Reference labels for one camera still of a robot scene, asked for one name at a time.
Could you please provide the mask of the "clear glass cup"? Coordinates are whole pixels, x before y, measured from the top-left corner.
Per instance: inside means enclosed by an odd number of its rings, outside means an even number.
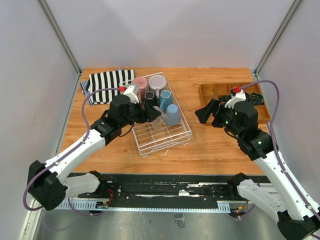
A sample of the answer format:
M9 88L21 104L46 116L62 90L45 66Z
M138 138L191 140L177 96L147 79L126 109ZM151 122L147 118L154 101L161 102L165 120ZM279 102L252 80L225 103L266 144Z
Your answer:
M158 116L154 121L152 121L151 125L156 130L159 130L162 128L162 125L165 124L165 120L168 118L168 116L161 110L159 106L153 106L153 108L160 112L160 116Z

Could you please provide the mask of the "black white-lined mug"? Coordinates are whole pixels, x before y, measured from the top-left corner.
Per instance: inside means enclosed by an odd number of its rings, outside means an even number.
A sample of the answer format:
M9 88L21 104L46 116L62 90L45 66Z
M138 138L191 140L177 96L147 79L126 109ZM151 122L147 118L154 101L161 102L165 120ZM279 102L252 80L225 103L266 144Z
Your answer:
M146 91L143 97L151 106L159 106L158 98L152 91Z

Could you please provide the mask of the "plain blue cup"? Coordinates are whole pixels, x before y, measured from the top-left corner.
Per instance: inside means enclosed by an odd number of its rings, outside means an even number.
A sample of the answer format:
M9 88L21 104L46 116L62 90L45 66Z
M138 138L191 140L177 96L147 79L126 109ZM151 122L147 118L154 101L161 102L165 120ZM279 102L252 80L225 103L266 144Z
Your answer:
M179 124L180 122L180 112L179 112L179 108L177 105L175 104L170 104L165 112L167 118L165 120L165 123L168 126L175 126L177 124Z

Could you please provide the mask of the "blue floral mug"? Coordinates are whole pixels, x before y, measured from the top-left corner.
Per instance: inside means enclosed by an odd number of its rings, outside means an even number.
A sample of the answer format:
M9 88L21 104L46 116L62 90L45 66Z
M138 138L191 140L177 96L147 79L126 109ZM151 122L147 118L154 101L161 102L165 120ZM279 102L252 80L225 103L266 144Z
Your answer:
M158 99L159 108L165 113L168 106L173 104L173 95L169 90L163 90Z

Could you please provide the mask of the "pink ghost mug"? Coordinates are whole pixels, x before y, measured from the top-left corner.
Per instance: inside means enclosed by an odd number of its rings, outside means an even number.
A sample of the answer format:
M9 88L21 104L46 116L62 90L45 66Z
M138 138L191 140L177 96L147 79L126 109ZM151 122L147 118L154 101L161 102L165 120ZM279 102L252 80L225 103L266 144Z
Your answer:
M149 91L148 80L144 77L136 77L132 83L138 86L137 96L141 100L145 96L145 93Z

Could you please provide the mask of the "lilac grey mug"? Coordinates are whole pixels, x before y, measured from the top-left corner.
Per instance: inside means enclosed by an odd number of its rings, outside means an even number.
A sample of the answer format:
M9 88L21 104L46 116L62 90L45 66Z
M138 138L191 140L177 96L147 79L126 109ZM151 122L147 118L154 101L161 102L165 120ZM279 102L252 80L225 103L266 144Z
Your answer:
M149 80L149 89L157 98L160 97L163 90L166 89L167 80L162 75L154 75Z

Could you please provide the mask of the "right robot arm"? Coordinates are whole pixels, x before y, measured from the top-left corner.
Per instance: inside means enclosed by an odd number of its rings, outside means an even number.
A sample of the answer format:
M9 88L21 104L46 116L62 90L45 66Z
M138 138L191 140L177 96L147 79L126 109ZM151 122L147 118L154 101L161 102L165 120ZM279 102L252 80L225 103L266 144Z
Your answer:
M240 150L259 166L278 197L264 190L243 173L230 178L226 188L232 200L244 198L252 202L277 224L287 240L304 240L320 229L317 214L320 206L303 190L286 165L281 152L273 146L272 137L258 127L258 111L252 103L239 101L231 108L212 99L207 106L195 111L205 124L213 116L212 126L224 128L237 139Z

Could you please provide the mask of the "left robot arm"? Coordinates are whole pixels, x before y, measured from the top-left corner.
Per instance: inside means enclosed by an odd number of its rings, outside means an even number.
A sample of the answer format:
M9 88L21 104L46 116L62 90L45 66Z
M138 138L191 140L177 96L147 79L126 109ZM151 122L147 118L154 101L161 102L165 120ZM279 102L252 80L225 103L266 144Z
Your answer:
M70 173L93 153L107 146L117 137L122 137L122 129L128 125L151 123L161 116L161 112L147 100L132 102L130 97L117 95L109 109L75 143L44 163L34 161L28 170L27 185L23 193L24 207L30 194L47 211L58 207L63 200L84 193L101 198L107 193L107 185L97 171L70 177Z

